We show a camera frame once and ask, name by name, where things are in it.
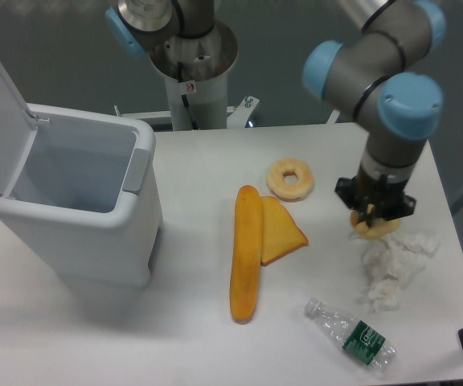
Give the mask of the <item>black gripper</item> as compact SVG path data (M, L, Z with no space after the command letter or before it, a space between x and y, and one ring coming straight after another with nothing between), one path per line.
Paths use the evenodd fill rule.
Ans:
M371 226L371 205L374 206L373 223L411 216L416 199L405 193L408 180L391 182L388 174L371 177L359 168L352 179L339 178L335 193L351 210L357 211L357 225Z

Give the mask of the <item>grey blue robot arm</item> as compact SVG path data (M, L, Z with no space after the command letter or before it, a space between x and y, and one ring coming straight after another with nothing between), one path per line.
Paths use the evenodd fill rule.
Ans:
M361 29L346 47L329 40L306 60L303 85L363 127L366 148L355 177L335 187L358 222L410 216L404 188L437 128L443 95L434 80L409 71L444 38L445 17L430 1L342 1ZM106 10L109 30L163 75L173 129L221 129L227 118L227 74L236 37L215 17L212 1L119 1Z

